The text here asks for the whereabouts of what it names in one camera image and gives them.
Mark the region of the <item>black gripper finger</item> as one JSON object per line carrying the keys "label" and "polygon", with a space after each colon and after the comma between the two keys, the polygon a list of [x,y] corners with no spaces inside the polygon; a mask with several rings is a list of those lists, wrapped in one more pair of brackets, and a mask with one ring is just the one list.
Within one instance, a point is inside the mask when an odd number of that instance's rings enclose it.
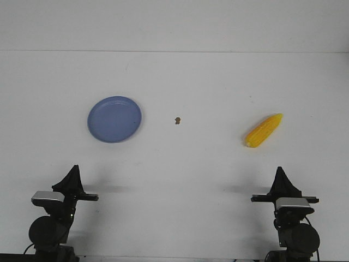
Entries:
{"label": "black gripper finger", "polygon": [[279,166],[276,169],[276,174],[275,174],[273,184],[270,188],[270,191],[267,193],[267,195],[278,195],[280,193],[279,191],[281,187],[280,183],[281,183],[281,167]]}
{"label": "black gripper finger", "polygon": [[74,165],[68,174],[52,186],[54,192],[60,193],[76,193],[79,191],[79,166]]}
{"label": "black gripper finger", "polygon": [[77,167],[77,190],[79,194],[85,194],[82,181],[81,181],[81,176],[80,176],[80,168]]}
{"label": "black gripper finger", "polygon": [[282,167],[280,167],[280,194],[283,197],[301,197],[302,191],[296,188],[288,179]]}

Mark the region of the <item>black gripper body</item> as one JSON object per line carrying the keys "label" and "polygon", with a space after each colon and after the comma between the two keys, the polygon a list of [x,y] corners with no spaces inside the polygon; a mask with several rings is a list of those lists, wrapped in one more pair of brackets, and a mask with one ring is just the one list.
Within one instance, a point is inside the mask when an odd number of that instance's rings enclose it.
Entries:
{"label": "black gripper body", "polygon": [[310,209],[301,209],[301,208],[281,208],[276,210],[275,202],[278,198],[284,196],[271,196],[271,195],[253,195],[251,201],[253,203],[272,203],[274,205],[274,225],[276,227],[288,227],[294,224],[300,223],[300,221],[306,219],[307,215],[310,215],[315,212],[314,208],[311,207],[311,204],[319,203],[319,198],[315,196],[302,196],[302,197],[288,197],[288,198],[305,198],[309,205]]}
{"label": "black gripper body", "polygon": [[58,221],[71,222],[74,220],[78,201],[98,201],[97,194],[67,194],[63,203],[55,203],[44,206],[45,211]]}

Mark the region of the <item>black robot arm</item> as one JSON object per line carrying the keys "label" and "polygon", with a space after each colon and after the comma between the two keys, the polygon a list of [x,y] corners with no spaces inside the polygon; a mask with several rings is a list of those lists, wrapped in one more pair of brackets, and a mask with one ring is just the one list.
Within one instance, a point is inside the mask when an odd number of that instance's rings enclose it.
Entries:
{"label": "black robot arm", "polygon": [[79,261],[72,246],[66,246],[74,222],[78,201],[98,201],[97,194],[84,191],[80,168],[74,165],[51,191],[39,190],[31,197],[34,206],[42,207],[47,215],[37,218],[29,228],[29,239],[35,261]]}
{"label": "black robot arm", "polygon": [[274,206],[273,225],[283,250],[269,251],[264,261],[310,261],[314,253],[320,258],[320,236],[307,218],[315,212],[310,205],[317,204],[319,198],[303,196],[282,167],[277,167],[270,191],[265,195],[253,195],[251,201]]}

